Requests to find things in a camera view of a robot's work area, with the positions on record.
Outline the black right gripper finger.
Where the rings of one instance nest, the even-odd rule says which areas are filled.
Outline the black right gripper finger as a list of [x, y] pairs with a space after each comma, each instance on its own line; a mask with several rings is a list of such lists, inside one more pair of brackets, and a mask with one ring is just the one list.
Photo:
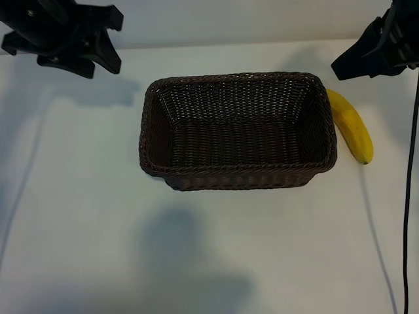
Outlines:
[[387, 11], [383, 17], [376, 18], [359, 40], [331, 64], [339, 80], [369, 76], [374, 63], [390, 65], [390, 28], [394, 15], [395, 11]]
[[390, 66], [382, 63], [374, 63], [371, 65], [369, 76], [371, 78], [384, 75], [384, 76], [396, 76], [400, 75], [405, 69], [408, 68], [408, 65], [402, 66]]

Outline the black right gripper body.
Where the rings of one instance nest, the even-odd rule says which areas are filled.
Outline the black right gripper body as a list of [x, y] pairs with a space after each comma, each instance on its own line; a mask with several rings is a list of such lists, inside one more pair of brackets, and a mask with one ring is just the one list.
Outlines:
[[418, 0], [392, 1], [390, 65], [418, 65]]

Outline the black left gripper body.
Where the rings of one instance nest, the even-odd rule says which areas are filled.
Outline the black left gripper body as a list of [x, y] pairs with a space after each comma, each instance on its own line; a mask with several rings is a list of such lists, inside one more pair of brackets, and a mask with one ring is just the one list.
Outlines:
[[97, 49], [86, 40], [95, 10], [75, 1], [1, 1], [1, 22], [12, 29], [4, 35], [1, 48], [11, 55], [23, 51], [50, 56], [80, 47], [75, 55], [95, 58]]

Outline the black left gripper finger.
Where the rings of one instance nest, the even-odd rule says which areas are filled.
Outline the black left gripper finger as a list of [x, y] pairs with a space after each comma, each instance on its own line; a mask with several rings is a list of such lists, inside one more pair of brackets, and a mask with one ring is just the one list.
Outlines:
[[105, 7], [81, 5], [82, 23], [82, 74], [93, 74], [94, 63], [112, 74], [119, 74], [121, 59], [113, 46], [108, 29], [122, 30], [124, 15], [114, 5]]
[[42, 67], [52, 67], [68, 71], [86, 79], [92, 79], [94, 77], [94, 62], [83, 58], [62, 59], [58, 57], [48, 58], [45, 56], [38, 56], [37, 64]]

